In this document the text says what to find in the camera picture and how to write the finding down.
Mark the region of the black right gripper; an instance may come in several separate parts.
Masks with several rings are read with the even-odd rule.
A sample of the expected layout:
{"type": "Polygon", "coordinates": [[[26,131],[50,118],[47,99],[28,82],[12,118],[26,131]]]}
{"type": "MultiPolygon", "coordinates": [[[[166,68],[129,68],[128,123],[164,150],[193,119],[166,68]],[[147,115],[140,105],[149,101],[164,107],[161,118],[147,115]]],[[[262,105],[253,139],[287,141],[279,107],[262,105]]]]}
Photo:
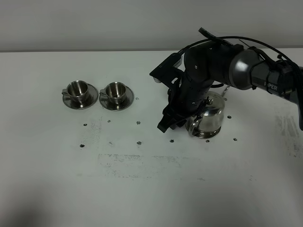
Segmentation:
{"type": "Polygon", "coordinates": [[[163,117],[157,128],[166,132],[168,128],[174,130],[177,127],[182,127],[189,116],[197,113],[212,84],[213,80],[211,79],[198,82],[189,75],[183,75],[174,96],[169,94],[169,105],[163,109],[163,117]]]}

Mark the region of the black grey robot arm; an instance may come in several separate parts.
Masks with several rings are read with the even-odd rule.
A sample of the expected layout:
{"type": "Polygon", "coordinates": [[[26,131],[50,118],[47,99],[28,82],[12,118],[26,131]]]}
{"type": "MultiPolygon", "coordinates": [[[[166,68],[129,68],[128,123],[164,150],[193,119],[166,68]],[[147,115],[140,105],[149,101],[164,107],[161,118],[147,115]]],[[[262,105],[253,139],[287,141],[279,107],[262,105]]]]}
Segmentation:
{"type": "Polygon", "coordinates": [[[260,88],[303,110],[303,69],[285,58],[275,61],[255,47],[206,42],[171,54],[151,76],[169,89],[158,124],[162,132],[205,110],[206,93],[214,82],[239,90],[260,88]]]}

